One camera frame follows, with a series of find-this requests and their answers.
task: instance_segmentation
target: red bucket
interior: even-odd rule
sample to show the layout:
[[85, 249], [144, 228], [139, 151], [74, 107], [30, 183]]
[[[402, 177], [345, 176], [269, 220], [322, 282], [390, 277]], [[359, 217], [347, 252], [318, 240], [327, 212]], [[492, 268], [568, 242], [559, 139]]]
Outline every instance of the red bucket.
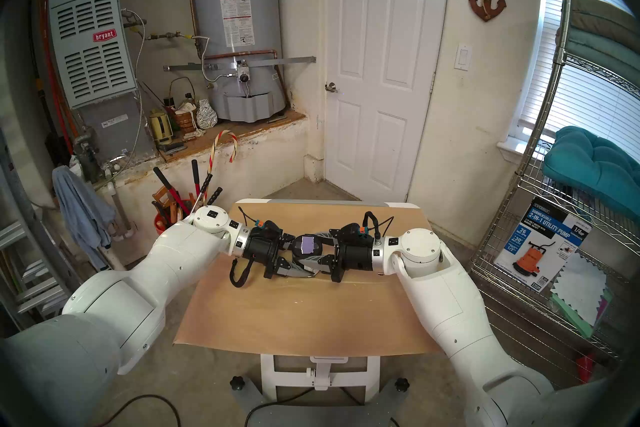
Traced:
[[167, 230], [167, 227], [165, 226], [165, 222], [163, 221], [162, 217], [160, 217], [159, 213], [156, 214], [155, 217], [156, 218], [153, 219], [153, 226], [155, 227], [158, 236], [160, 236], [160, 234]]

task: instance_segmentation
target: candy cane decoration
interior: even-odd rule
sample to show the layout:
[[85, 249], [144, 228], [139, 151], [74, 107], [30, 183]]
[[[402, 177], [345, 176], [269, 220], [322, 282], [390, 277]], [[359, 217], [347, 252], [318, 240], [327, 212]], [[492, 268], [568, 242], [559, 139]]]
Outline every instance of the candy cane decoration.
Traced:
[[218, 145], [218, 140], [224, 135], [224, 134], [228, 134], [229, 136], [231, 136], [231, 138], [233, 139], [233, 152], [231, 153], [231, 156], [229, 157], [229, 163], [233, 163], [234, 159], [236, 158], [236, 153], [238, 152], [238, 138], [236, 137], [236, 135], [231, 132], [231, 131], [221, 131], [217, 136], [215, 141], [213, 141], [213, 145], [211, 146], [211, 153], [209, 154], [209, 173], [212, 173], [213, 170], [213, 158], [216, 154], [216, 146]]

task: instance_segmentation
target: door panel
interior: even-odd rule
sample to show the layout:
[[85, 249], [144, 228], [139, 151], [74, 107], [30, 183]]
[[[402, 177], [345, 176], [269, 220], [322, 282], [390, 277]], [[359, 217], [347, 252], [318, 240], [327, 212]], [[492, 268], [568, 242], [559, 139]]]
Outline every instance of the door panel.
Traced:
[[328, 0], [326, 178], [404, 201], [423, 133], [446, 0]]

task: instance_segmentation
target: water heater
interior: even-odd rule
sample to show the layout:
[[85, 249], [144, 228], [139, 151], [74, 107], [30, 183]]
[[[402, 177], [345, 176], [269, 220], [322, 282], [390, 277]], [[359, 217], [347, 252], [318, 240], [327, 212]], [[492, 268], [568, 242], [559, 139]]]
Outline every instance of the water heater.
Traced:
[[254, 66], [281, 53], [278, 0], [194, 0], [201, 36], [209, 36], [205, 62], [219, 64], [211, 103], [221, 118], [255, 122], [285, 108], [274, 65]]
[[71, 108], [136, 88], [119, 0], [49, 0], [51, 41]]

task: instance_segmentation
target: black knob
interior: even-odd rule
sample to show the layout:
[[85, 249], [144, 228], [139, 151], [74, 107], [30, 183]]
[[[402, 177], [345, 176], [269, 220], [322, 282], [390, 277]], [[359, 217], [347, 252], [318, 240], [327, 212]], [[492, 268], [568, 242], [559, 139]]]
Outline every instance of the black knob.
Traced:
[[232, 380], [229, 381], [229, 384], [231, 384], [231, 389], [233, 390], [242, 390], [242, 388], [245, 386], [245, 379], [243, 379], [242, 377], [236, 375], [232, 378]]
[[395, 388], [396, 390], [400, 391], [400, 392], [407, 392], [407, 389], [409, 389], [409, 381], [403, 377], [400, 377], [399, 379], [397, 379], [395, 381]]

